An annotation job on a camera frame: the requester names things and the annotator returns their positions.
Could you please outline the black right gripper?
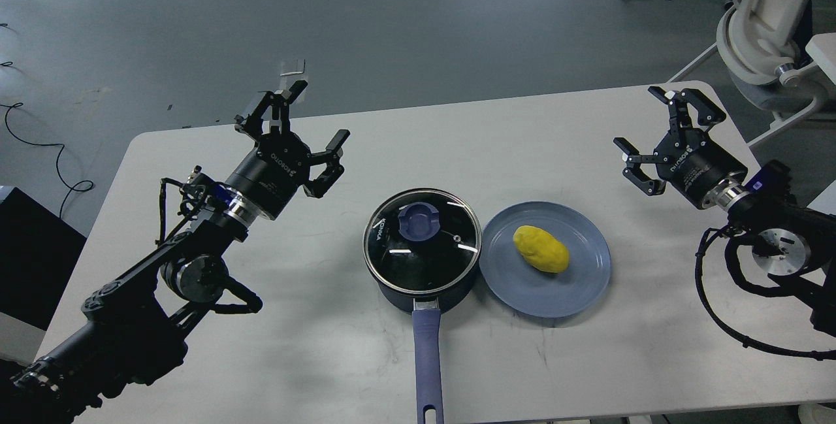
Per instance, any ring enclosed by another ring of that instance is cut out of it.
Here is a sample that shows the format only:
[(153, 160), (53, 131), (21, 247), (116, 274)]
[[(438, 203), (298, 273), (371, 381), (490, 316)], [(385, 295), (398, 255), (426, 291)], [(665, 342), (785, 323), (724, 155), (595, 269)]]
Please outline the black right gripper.
[[(624, 177), (649, 197), (662, 195), (667, 181), (699, 210), (713, 206), (709, 193), (715, 187), (723, 180), (741, 182), (748, 174), (740, 160), (708, 136), (728, 115), (700, 90), (666, 91), (650, 86), (648, 91), (667, 105), (668, 135), (654, 154), (640, 154), (626, 138), (615, 137), (614, 144), (625, 158)], [(660, 179), (648, 177), (641, 168), (644, 164), (656, 165)]]

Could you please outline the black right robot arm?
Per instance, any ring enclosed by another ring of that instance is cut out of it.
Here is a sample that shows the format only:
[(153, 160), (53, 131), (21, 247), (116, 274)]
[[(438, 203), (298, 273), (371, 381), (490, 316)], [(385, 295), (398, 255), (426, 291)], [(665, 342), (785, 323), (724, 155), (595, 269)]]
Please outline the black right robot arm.
[(702, 91), (659, 86), (648, 91), (667, 106), (668, 129), (651, 154), (639, 153), (625, 138), (614, 139), (624, 154), (624, 177), (649, 197), (671, 186), (696, 209), (716, 206), (728, 216), (726, 225), (702, 234), (695, 254), (696, 289), (705, 311), (743, 347), (832, 361), (833, 350), (773, 346), (723, 322), (705, 293), (703, 260), (714, 240), (725, 238), (724, 260), (735, 285), (762, 298), (800, 300), (811, 309), (813, 329), (833, 336), (834, 215), (798, 206), (790, 191), (789, 168), (778, 160), (770, 160), (747, 180), (746, 166), (710, 138), (710, 130), (726, 113)]

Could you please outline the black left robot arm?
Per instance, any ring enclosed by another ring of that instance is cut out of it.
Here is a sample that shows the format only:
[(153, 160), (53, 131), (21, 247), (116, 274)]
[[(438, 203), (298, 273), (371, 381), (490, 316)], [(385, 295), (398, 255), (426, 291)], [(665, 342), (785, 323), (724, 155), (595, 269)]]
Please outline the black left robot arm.
[[(224, 181), (197, 166), (186, 181), (159, 183), (156, 249), (84, 301), (86, 324), (2, 381), (3, 423), (71, 423), (128, 385), (152, 385), (184, 363), (186, 338), (206, 314), (256, 314), (262, 299), (228, 270), (224, 252), (256, 219), (274, 220), (299, 189), (322, 198), (344, 173), (338, 130), (314, 152), (291, 130), (291, 105), (308, 87), (266, 91), (235, 118), (253, 149)], [(176, 186), (180, 222), (165, 228), (165, 189)]]

